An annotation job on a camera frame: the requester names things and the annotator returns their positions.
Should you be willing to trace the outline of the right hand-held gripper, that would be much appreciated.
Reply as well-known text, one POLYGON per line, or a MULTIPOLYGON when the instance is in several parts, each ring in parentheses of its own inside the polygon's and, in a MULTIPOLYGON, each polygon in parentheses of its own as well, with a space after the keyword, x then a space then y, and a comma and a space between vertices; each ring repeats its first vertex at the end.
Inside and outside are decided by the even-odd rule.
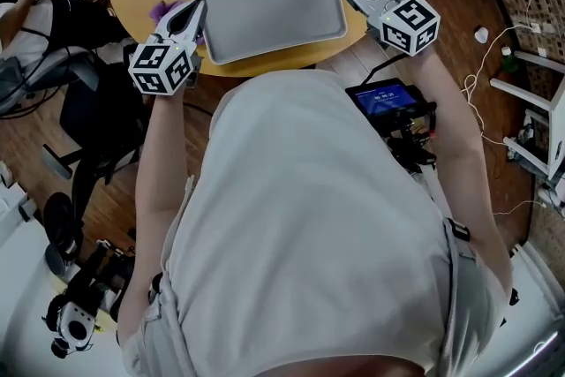
POLYGON ((346 1, 355 11, 369 16, 367 25, 380 43, 410 57, 437 39, 441 17, 426 0, 386 0, 378 9, 382 0, 346 1))

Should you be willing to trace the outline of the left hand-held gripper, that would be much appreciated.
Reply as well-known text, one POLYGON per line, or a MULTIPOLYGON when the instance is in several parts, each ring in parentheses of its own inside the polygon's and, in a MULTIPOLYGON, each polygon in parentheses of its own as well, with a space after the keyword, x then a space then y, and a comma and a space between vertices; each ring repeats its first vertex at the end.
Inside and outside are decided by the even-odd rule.
POLYGON ((155 34, 137 46, 128 72, 142 94, 173 95, 195 86, 202 61, 195 41, 203 34, 206 16, 206 0, 176 4, 160 19, 155 34))

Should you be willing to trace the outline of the grey plastic tray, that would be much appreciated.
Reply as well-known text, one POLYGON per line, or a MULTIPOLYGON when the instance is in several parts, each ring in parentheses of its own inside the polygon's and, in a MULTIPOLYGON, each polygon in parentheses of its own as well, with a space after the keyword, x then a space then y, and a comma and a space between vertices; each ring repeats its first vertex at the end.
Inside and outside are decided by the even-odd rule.
POLYGON ((204 38, 213 64, 342 38, 342 0, 205 0, 204 38))

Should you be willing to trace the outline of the person's right forearm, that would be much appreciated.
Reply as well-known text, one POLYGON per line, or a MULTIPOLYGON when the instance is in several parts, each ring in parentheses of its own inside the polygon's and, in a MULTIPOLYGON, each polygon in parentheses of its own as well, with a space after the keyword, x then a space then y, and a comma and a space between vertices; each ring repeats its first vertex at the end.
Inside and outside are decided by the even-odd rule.
POLYGON ((433 150, 438 160, 456 167, 484 169, 486 160, 478 121, 434 49, 410 60, 414 85, 437 104, 433 150))

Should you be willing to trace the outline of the person's left forearm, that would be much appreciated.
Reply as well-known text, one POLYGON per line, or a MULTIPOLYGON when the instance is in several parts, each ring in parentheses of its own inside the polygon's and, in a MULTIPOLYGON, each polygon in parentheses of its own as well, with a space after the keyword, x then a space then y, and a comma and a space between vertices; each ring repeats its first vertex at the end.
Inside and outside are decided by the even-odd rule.
POLYGON ((184 95, 155 98, 135 187, 139 218, 177 212, 188 179, 184 95))

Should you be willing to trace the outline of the black chest monitor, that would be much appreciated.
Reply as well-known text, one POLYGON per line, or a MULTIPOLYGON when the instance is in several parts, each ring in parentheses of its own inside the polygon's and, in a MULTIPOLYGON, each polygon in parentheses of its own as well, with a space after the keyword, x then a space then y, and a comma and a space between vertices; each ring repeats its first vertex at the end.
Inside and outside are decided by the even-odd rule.
POLYGON ((399 78, 348 87, 345 93, 409 173, 435 165, 437 157, 426 146, 435 136, 436 102, 399 78))

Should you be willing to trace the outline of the green bottle white cap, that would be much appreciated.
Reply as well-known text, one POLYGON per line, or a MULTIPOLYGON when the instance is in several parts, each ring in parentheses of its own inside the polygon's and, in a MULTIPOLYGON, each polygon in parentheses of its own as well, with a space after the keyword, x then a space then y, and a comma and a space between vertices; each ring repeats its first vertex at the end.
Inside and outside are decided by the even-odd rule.
POLYGON ((520 64, 518 59, 514 56, 512 49, 509 46, 501 48, 501 68, 506 73, 515 73, 519 70, 520 64))

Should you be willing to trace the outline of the white side table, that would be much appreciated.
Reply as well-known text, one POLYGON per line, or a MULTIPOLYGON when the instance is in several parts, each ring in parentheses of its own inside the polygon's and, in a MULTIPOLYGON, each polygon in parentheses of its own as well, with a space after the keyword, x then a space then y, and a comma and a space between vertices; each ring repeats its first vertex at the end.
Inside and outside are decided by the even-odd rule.
POLYGON ((537 170, 540 170, 546 177, 552 179, 565 160, 565 64, 557 63, 551 59, 532 55, 520 50, 514 51, 513 54, 519 60, 545 67, 562 75, 561 83, 557 91, 549 100, 501 79, 493 78, 490 80, 492 87, 512 94, 532 106, 545 111, 545 116, 541 116, 532 110, 526 110, 526 115, 530 116, 534 121, 548 127, 547 158, 544 161, 540 160, 532 152, 518 143, 516 145, 516 151, 537 170))

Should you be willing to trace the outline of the person's white shirt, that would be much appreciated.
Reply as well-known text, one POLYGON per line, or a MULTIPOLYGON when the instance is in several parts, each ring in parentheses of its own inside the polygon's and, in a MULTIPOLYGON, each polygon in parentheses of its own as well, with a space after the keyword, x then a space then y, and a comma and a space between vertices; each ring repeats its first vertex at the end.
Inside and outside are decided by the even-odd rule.
POLYGON ((121 341, 131 377, 467 377, 509 302, 484 191, 412 176, 330 72, 227 93, 121 341))

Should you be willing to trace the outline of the white and black device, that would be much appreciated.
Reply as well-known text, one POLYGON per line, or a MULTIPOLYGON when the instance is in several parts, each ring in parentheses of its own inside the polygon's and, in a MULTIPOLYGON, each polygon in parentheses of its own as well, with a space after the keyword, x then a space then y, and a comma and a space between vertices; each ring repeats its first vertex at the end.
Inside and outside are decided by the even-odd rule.
POLYGON ((64 359, 73 352, 88 350, 99 307, 99 301, 87 290, 70 286, 50 301, 42 320, 53 335, 50 349, 55 357, 64 359))

